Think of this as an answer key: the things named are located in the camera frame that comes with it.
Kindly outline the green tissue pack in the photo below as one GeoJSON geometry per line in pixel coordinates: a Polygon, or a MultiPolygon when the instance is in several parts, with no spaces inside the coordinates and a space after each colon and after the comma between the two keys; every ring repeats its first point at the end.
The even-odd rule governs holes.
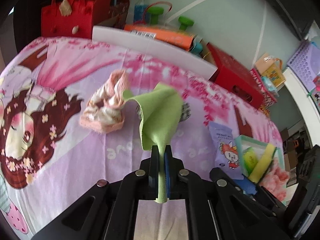
{"type": "Polygon", "coordinates": [[[255,166],[258,163],[258,158],[255,153],[254,148],[249,147],[243,152],[243,160],[244,160],[244,166],[247,171],[247,174],[250,175],[255,168],[255,166]]]}

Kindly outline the purple baby wipes pack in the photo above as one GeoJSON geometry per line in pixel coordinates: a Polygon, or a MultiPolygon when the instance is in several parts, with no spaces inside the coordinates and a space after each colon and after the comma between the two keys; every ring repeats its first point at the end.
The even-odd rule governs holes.
{"type": "Polygon", "coordinates": [[[220,168],[231,179],[242,180],[239,154],[232,129],[216,122],[210,122],[208,127],[215,150],[214,167],[220,168]]]}

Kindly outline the pink satin lace scrunchie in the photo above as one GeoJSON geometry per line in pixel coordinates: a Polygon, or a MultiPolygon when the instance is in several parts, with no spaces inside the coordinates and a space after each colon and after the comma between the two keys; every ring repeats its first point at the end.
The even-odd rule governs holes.
{"type": "Polygon", "coordinates": [[[108,80],[95,91],[80,116],[80,126],[98,133],[120,130],[124,124],[123,92],[129,89],[128,75],[124,69],[113,71],[108,80]]]}

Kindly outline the black white leopard scrunchie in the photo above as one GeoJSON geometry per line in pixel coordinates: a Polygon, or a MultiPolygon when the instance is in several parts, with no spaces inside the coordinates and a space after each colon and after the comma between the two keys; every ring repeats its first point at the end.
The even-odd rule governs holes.
{"type": "MultiPolygon", "coordinates": [[[[142,111],[140,110],[139,106],[137,106],[136,112],[137,112],[139,119],[141,120],[142,119],[142,111]]],[[[191,116],[190,105],[189,105],[189,103],[184,102],[182,105],[181,117],[180,117],[179,122],[183,122],[183,121],[187,120],[190,116],[191,116]]]]}

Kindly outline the light green cloth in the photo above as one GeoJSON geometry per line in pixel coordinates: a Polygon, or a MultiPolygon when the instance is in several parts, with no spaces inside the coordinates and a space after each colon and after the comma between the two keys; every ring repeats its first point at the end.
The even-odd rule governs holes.
{"type": "Polygon", "coordinates": [[[154,145],[158,147],[159,172],[156,202],[165,203],[168,199],[165,185],[165,148],[170,145],[180,122],[183,99],[177,90],[163,83],[158,83],[151,92],[140,95],[133,95],[130,90],[125,90],[123,98],[126,102],[133,100],[138,103],[142,149],[149,151],[154,145]]]}

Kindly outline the green yellow scrub sponge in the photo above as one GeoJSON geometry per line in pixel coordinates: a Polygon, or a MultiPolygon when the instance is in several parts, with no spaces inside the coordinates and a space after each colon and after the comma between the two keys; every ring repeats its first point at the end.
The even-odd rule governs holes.
{"type": "Polygon", "coordinates": [[[267,172],[269,166],[273,161],[273,156],[275,151],[276,151],[276,147],[273,146],[272,144],[268,144],[266,146],[266,149],[263,155],[258,160],[258,163],[253,169],[252,173],[248,176],[248,179],[251,182],[257,184],[263,178],[264,174],[267,172]]]}

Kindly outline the pink fluffy scrunchie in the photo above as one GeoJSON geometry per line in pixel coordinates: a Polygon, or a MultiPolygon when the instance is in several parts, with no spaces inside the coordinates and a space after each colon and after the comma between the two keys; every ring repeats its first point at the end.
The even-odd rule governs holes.
{"type": "Polygon", "coordinates": [[[290,173],[280,167],[278,158],[274,158],[269,171],[264,175],[259,186],[264,187],[280,202],[283,202],[286,198],[286,185],[289,178],[290,173]]]}

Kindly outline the teal rimmed white tray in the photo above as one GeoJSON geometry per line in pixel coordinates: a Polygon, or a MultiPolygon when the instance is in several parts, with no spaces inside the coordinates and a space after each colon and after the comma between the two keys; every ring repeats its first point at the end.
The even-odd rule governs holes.
{"type": "Polygon", "coordinates": [[[245,135],[238,136],[235,143],[244,178],[254,185],[263,186],[284,203],[290,174],[285,170],[281,149],[245,135]]]}

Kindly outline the blue wipes packet on box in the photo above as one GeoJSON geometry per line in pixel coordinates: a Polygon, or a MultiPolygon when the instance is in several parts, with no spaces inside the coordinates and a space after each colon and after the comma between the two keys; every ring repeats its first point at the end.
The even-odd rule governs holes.
{"type": "Polygon", "coordinates": [[[267,89],[271,94],[273,94],[273,95],[276,96],[276,97],[279,96],[277,88],[275,87],[275,85],[272,83],[272,81],[271,81],[268,77],[262,76],[262,77],[261,77],[261,80],[263,81],[266,89],[267,89]]]}

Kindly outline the large red gift box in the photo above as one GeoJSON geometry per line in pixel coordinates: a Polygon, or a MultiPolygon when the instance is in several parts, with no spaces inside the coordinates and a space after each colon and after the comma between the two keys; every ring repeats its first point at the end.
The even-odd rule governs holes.
{"type": "Polygon", "coordinates": [[[207,48],[217,67],[210,81],[259,109],[264,96],[249,70],[217,46],[208,43],[207,48]]]}

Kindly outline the white foam board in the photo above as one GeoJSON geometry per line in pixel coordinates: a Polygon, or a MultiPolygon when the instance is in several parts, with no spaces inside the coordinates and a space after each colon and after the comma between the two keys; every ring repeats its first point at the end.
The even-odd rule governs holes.
{"type": "Polygon", "coordinates": [[[209,80],[217,67],[198,56],[159,40],[138,36],[128,31],[95,25],[93,41],[106,42],[170,62],[209,80]]]}

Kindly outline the red open gift box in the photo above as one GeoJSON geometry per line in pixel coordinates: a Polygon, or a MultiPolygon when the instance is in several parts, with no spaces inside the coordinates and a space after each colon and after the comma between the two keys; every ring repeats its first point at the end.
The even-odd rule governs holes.
{"type": "Polygon", "coordinates": [[[92,30],[95,25],[122,29],[130,0],[68,0],[71,16],[79,30],[92,30]]]}

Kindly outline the green dumbbell right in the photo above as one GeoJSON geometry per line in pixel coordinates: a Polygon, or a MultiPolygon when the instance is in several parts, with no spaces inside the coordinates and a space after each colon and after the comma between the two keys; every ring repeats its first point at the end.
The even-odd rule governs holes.
{"type": "Polygon", "coordinates": [[[194,21],[188,17],[185,17],[185,16],[180,16],[178,18],[178,21],[180,23],[179,29],[182,31],[186,31],[186,29],[188,27],[192,27],[194,25],[194,21]]]}

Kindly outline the green dumbbell left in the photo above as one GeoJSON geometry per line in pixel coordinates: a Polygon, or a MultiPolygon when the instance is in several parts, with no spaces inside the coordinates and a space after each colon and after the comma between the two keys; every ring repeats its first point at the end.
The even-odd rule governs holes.
{"type": "Polygon", "coordinates": [[[158,17],[163,15],[164,9],[158,6],[152,6],[147,10],[147,13],[150,16],[150,24],[157,25],[158,24],[158,17]]]}

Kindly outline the blue water bottle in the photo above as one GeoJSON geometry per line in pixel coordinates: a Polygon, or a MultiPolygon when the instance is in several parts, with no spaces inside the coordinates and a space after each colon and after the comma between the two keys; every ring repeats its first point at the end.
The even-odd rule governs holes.
{"type": "Polygon", "coordinates": [[[149,23],[150,16],[146,12],[144,16],[144,12],[146,11],[147,7],[150,5],[149,0],[138,0],[135,3],[134,7],[134,15],[133,15],[133,23],[140,24],[142,22],[149,23]]]}

